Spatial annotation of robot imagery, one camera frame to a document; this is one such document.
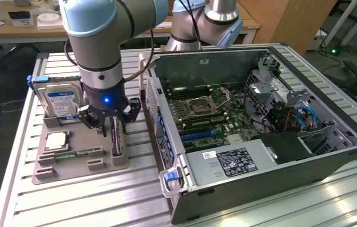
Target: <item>robotic arm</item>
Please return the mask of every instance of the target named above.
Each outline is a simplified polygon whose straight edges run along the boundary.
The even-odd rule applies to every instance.
[[[77,117],[89,128],[102,129],[106,117],[116,116],[122,125],[136,120],[137,98],[126,99],[121,72],[120,44],[160,24],[168,14],[167,0],[60,0],[64,29],[74,52],[82,80],[86,106]],[[241,29],[236,0],[176,0],[173,3],[172,36],[167,49],[200,48],[200,40],[227,48]]]

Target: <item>motherboard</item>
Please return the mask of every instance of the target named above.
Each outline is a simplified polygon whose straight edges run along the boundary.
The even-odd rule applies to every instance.
[[[225,87],[169,93],[168,105],[187,153],[249,141],[259,134],[241,97],[240,91]]]

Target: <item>power supply label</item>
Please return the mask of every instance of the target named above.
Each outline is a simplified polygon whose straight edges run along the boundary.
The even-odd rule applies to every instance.
[[[60,120],[76,119],[77,104],[73,102],[74,93],[72,91],[54,92],[46,94],[54,114]]]
[[[258,170],[245,148],[217,153],[217,159],[227,177]]]

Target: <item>wooden cabinet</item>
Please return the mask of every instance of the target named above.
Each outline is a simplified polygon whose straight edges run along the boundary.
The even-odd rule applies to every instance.
[[[260,24],[255,44],[287,43],[303,54],[336,0],[237,0]]]

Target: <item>slotted metal table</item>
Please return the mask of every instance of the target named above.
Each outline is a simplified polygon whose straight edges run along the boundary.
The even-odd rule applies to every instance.
[[[357,103],[314,69],[290,47],[272,46],[357,122]],[[121,52],[124,76],[137,70],[143,50]],[[280,68],[287,84],[298,80]],[[62,53],[37,59],[33,74],[77,75],[78,69]],[[126,96],[139,96],[139,83],[126,83]],[[0,227],[169,227],[169,210],[161,194],[149,136],[140,113],[126,127],[131,167],[54,183],[32,184],[36,148],[44,110],[29,90],[0,190]],[[346,164],[323,181],[221,211],[177,226],[347,226],[357,225],[357,161]]]

